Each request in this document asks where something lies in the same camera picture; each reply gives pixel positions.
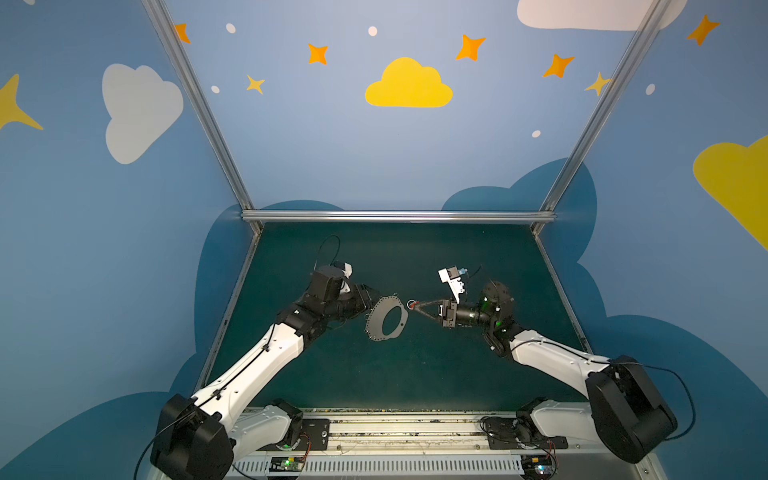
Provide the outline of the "grey oval keyring plate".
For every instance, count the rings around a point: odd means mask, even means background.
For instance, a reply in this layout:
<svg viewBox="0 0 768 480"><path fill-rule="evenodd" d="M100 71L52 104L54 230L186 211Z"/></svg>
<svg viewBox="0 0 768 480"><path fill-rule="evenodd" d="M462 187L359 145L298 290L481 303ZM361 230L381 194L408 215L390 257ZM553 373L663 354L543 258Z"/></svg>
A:
<svg viewBox="0 0 768 480"><path fill-rule="evenodd" d="M394 329L387 333L384 329L384 324L392 310L399 311L399 319ZM366 333L375 342L398 338L407 325L408 317L408 309L397 296L382 297L376 302L367 316Z"/></svg>

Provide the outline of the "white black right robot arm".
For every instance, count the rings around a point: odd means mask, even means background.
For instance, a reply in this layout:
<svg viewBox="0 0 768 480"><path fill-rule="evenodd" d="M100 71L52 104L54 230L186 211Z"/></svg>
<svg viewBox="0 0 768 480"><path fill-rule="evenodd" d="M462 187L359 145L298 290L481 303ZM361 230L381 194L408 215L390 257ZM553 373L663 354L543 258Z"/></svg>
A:
<svg viewBox="0 0 768 480"><path fill-rule="evenodd" d="M444 328L479 327L490 350L543 372L583 396L581 402L540 399L518 412L531 436L566 437L601 443L619 459L636 464L673 438L678 421L648 374L629 356L608 358L580 351L526 329L514 316L508 288L489 282L475 303L450 299L408 308Z"/></svg>

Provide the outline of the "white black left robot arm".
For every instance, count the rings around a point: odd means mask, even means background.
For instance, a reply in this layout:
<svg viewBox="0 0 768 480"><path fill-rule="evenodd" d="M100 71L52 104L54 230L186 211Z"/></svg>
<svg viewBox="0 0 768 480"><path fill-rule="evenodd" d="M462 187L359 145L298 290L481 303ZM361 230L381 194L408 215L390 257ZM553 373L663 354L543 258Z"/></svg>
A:
<svg viewBox="0 0 768 480"><path fill-rule="evenodd" d="M351 272L344 262L316 268L305 292L240 360L192 396L168 400L141 456L170 479L222 479L235 462L265 446L293 446L303 420L299 409L275 401L256 414L245 410L329 322L354 319L381 299L378 290L351 281Z"/></svg>

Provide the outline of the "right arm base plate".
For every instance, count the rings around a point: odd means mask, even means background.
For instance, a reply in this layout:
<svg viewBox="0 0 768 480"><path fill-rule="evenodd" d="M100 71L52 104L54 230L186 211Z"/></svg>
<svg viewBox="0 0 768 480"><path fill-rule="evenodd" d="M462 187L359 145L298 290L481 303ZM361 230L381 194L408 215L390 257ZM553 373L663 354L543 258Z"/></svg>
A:
<svg viewBox="0 0 768 480"><path fill-rule="evenodd" d="M527 417L484 416L479 421L479 427L492 450L568 448L565 437L545 436Z"/></svg>

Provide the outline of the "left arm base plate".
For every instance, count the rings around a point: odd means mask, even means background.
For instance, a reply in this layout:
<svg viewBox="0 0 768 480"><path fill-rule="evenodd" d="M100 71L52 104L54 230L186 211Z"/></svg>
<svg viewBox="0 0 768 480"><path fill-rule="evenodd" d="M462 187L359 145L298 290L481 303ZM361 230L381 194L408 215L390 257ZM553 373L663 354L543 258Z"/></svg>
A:
<svg viewBox="0 0 768 480"><path fill-rule="evenodd" d="M262 419L244 430L240 439L246 453L254 451L299 451L328 448L330 421L309 419L294 421L288 417Z"/></svg>

